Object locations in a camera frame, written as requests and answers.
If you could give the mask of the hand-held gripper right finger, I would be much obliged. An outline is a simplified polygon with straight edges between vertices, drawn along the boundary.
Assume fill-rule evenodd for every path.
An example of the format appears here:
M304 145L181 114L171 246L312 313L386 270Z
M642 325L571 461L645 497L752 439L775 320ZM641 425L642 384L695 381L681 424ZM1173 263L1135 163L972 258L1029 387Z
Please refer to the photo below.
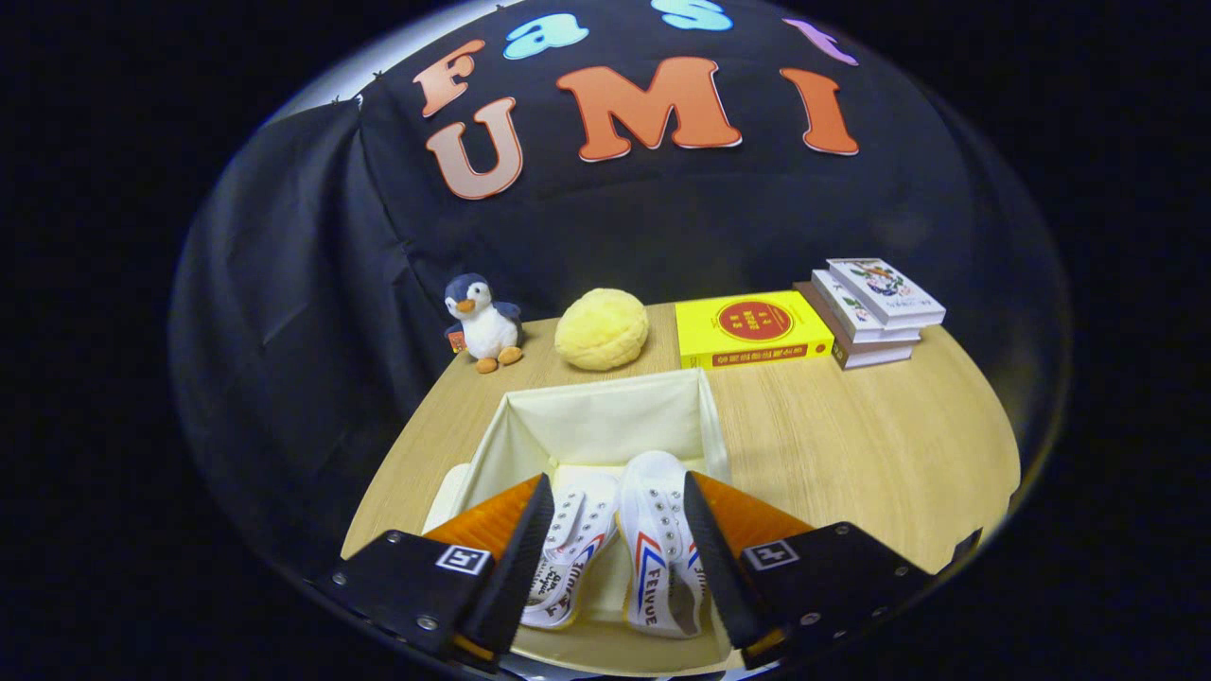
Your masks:
M828 656L900 616L978 546L957 543L931 573L848 521L817 530L730 483L691 471L684 510L731 648L748 670Z

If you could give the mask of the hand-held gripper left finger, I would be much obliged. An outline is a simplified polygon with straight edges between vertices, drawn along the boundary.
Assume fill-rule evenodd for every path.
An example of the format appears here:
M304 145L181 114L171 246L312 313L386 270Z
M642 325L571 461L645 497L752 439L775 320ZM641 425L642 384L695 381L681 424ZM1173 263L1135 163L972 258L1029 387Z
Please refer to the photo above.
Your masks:
M390 530L317 577L323 603L460 675L494 675L512 647L553 520L539 474L414 534Z

